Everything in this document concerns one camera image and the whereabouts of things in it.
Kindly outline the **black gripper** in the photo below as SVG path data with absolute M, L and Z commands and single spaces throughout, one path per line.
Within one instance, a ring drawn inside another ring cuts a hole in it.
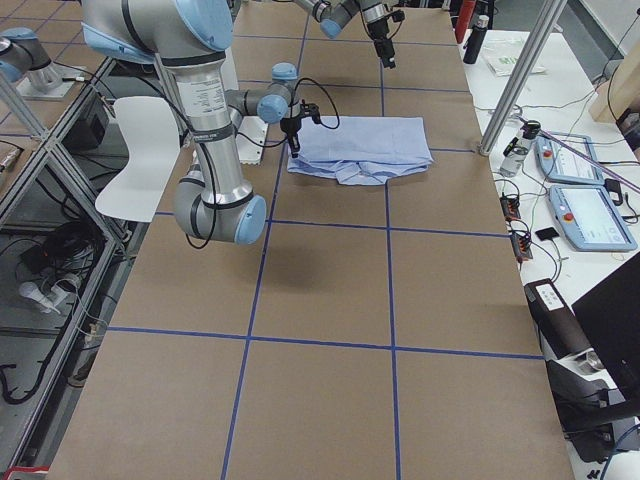
M 311 118 L 316 125 L 321 124 L 319 106 L 315 103 L 299 101 L 289 108 L 289 112 L 280 121 L 280 129 L 287 137 L 287 143 L 292 158 L 297 158 L 300 152 L 300 143 L 297 133 L 302 127 L 302 120 Z
M 402 22 L 405 19 L 404 11 L 388 7 L 363 7 L 361 15 L 367 34 L 374 43 L 376 53 L 381 56 L 382 66 L 385 69 L 394 69 L 396 67 L 395 50 L 390 37 L 388 21 Z

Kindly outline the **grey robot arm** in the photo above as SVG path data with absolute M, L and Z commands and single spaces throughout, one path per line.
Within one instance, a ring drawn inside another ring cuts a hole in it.
M 233 40 L 234 9 L 227 1 L 85 1 L 86 43 L 115 59 L 160 61 L 175 78 L 178 112 L 189 129 L 196 160 L 181 178 L 174 216 L 186 235 L 204 241 L 252 244 L 267 217 L 265 199 L 243 176 L 236 144 L 245 116 L 277 123 L 290 149 L 309 117 L 321 121 L 317 105 L 297 95 L 297 70 L 272 68 L 263 90 L 227 90 L 221 68 Z
M 382 66 L 387 69 L 396 67 L 389 22 L 401 25 L 405 20 L 405 13 L 398 8 L 398 3 L 345 0 L 333 4 L 322 0 L 295 0 L 294 4 L 306 11 L 330 39 L 336 39 L 356 16 L 360 16 Z

